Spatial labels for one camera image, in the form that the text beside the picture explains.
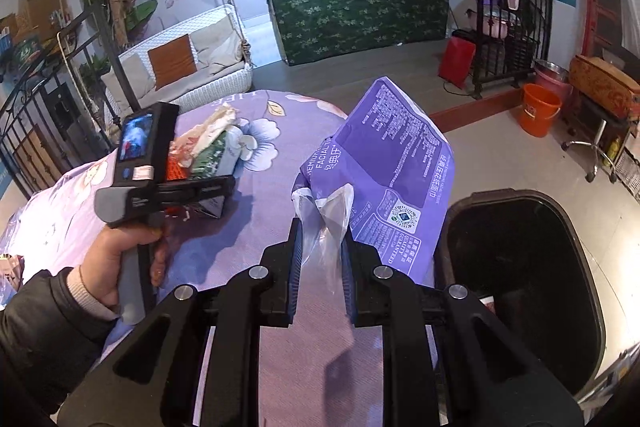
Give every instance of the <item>floral tablecloth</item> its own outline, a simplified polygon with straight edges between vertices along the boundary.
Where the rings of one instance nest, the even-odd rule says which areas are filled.
[[[286,240],[294,208],[290,191],[300,166],[346,117],[333,105],[291,93],[236,94],[178,118],[176,134],[203,122],[222,102],[246,120],[257,148],[244,162],[235,195],[221,219],[179,221],[174,259],[159,297],[190,283],[224,284],[257,264],[265,247]],[[103,226],[94,194],[111,184],[114,153],[67,172],[17,213],[0,250],[25,257],[25,280],[41,269],[77,266]],[[341,292],[324,292],[303,267],[298,312],[288,329],[262,328],[260,425],[381,425],[380,328],[353,330]],[[119,323],[105,354],[129,331]]]

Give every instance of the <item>qr code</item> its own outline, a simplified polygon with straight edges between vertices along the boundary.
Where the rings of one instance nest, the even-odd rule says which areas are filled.
[[[420,221],[420,214],[421,212],[417,208],[402,204],[400,200],[398,200],[391,209],[391,212],[389,212],[386,222],[406,232],[415,233],[415,229],[418,227],[418,221]]]

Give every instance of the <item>cardboard box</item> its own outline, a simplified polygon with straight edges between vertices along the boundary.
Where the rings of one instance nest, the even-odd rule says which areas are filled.
[[[640,85],[628,74],[597,57],[576,55],[569,82],[617,118],[640,116]]]
[[[17,22],[20,32],[35,30],[41,43],[55,37],[60,28],[52,23],[51,14],[60,10],[60,1],[19,0]],[[62,0],[62,9],[65,14],[68,13],[66,0]]]

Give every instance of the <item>purple package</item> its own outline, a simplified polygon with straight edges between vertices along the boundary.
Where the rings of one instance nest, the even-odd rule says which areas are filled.
[[[453,174],[446,138],[383,77],[300,168],[293,190],[308,187],[321,200],[353,185],[354,239],[376,247],[383,264],[422,283],[447,212]]]

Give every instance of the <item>floral counter cover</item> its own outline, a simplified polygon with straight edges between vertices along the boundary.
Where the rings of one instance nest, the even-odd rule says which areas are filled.
[[[449,0],[268,0],[287,64],[445,37]]]
[[[159,298],[177,285],[199,289],[224,284],[257,264],[265,247],[286,240],[294,208],[291,187],[300,166],[346,115],[337,107],[296,94],[236,94],[178,118],[176,134],[202,123],[227,102],[238,110],[250,144],[241,176],[221,219],[175,220],[175,251]],[[111,184],[114,153],[67,172],[54,187],[34,195],[0,239],[0,251],[25,257],[25,280],[41,269],[77,266],[103,226],[94,194]],[[298,311],[288,329],[262,328],[260,425],[382,425],[380,328],[354,330],[341,293],[327,299],[305,292],[303,267]],[[107,354],[128,333],[119,323]]]

